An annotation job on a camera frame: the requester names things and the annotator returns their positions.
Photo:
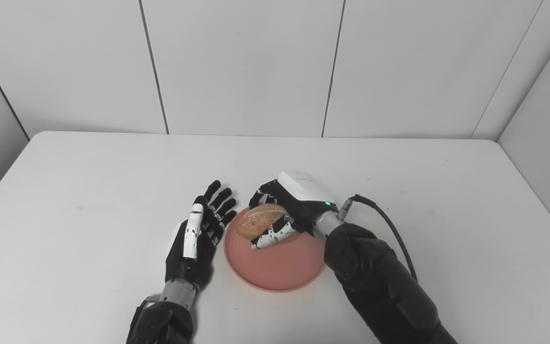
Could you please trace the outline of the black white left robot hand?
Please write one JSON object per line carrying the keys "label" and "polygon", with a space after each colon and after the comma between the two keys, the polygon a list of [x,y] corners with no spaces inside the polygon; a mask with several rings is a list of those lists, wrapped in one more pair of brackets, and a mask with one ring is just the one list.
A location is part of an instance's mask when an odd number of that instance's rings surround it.
{"label": "black white left robot hand", "polygon": [[165,281],[184,279],[202,290],[212,278],[212,261],[228,224],[236,216],[237,201],[229,187],[216,179],[192,207],[201,206],[181,222],[165,260]]}

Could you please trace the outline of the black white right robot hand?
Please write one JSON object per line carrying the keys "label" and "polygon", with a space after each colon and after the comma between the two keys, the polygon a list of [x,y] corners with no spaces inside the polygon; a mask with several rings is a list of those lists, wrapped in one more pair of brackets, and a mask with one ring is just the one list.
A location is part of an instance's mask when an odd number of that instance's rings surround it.
{"label": "black white right robot hand", "polygon": [[303,172],[283,171],[277,179],[260,185],[249,201],[249,207],[254,209],[261,204],[277,204],[285,212],[250,241],[252,249],[272,246],[294,233],[308,233],[326,241],[330,233],[342,224],[334,197],[321,183]]}

